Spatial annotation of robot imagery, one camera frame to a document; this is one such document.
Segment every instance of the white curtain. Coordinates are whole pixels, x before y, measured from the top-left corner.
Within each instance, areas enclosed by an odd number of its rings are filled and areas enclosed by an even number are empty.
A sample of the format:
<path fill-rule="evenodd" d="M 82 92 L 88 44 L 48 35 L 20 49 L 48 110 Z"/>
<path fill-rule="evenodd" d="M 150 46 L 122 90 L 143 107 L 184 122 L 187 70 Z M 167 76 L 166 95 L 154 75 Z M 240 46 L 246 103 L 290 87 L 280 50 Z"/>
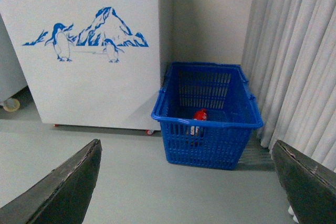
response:
<path fill-rule="evenodd" d="M 336 0 L 253 0 L 242 68 L 265 126 L 336 172 Z"/>

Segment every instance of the white freezer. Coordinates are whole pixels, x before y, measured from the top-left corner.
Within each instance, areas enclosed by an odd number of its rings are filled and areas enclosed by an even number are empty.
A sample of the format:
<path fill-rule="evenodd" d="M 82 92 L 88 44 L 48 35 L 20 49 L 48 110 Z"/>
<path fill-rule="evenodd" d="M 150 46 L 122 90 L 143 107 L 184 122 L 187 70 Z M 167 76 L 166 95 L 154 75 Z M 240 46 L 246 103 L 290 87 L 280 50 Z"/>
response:
<path fill-rule="evenodd" d="M 159 130 L 171 0 L 0 0 L 44 123 Z"/>

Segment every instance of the white wall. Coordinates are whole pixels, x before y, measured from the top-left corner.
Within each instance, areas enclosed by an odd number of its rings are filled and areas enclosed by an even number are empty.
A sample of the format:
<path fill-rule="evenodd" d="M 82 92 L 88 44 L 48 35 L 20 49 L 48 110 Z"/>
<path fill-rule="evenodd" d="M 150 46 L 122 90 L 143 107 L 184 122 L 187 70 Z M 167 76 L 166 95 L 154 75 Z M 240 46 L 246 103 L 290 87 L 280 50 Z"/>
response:
<path fill-rule="evenodd" d="M 252 0 L 174 0 L 178 61 L 240 64 Z"/>

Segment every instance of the caster wheel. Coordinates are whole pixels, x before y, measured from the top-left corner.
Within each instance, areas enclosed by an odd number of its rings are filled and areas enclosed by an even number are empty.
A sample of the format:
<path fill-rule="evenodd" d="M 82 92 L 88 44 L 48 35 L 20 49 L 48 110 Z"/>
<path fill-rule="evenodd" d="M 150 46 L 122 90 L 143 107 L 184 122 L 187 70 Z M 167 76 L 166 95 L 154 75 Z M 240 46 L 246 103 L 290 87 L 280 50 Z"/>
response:
<path fill-rule="evenodd" d="M 147 134 L 148 136 L 153 135 L 153 134 L 154 134 L 154 131 L 153 131 L 153 130 L 146 130 L 146 134 Z"/>
<path fill-rule="evenodd" d="M 14 112 L 20 108 L 19 100 L 13 98 L 14 106 L 4 106 L 4 110 L 7 112 Z"/>

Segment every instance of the floor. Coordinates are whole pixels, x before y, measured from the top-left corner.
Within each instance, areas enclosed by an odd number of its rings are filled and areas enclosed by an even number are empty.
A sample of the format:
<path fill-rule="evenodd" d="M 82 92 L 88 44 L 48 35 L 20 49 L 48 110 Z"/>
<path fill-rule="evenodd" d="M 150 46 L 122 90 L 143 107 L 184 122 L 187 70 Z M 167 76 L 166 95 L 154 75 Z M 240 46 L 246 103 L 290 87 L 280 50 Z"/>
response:
<path fill-rule="evenodd" d="M 288 201 L 268 151 L 252 138 L 234 171 L 169 164 L 160 132 L 43 124 L 28 89 L 0 109 L 0 207 L 94 138 L 103 152 L 83 223 L 288 224 Z"/>

